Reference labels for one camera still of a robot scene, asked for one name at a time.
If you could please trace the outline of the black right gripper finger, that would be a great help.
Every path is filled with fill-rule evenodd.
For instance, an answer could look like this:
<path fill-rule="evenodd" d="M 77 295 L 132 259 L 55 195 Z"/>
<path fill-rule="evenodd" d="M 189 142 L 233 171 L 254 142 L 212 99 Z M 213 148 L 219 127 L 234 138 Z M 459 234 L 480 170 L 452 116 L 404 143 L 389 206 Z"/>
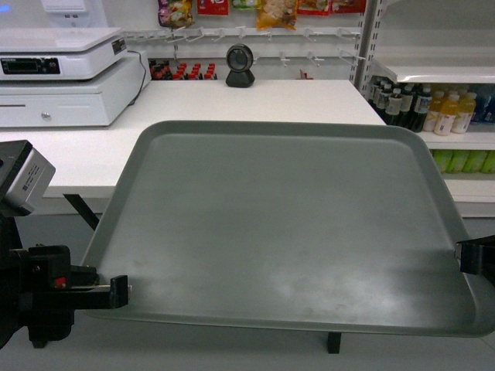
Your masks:
<path fill-rule="evenodd" d="M 456 243 L 460 271 L 484 277 L 494 276 L 494 238 L 476 238 Z"/>

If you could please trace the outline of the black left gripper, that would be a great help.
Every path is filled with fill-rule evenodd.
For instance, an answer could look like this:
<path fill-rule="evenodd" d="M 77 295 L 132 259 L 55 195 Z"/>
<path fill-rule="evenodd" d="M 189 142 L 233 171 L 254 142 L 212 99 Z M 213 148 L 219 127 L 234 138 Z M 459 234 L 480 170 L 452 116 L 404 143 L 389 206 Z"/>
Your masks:
<path fill-rule="evenodd" d="M 43 303 L 52 294 L 75 291 L 76 309 L 116 309 L 129 303 L 128 276 L 119 275 L 109 285 L 96 285 L 94 267 L 71 264 L 64 245 L 29 249 L 2 249 L 1 346 L 26 327 L 35 348 L 65 339 L 74 324 L 75 307 Z"/>

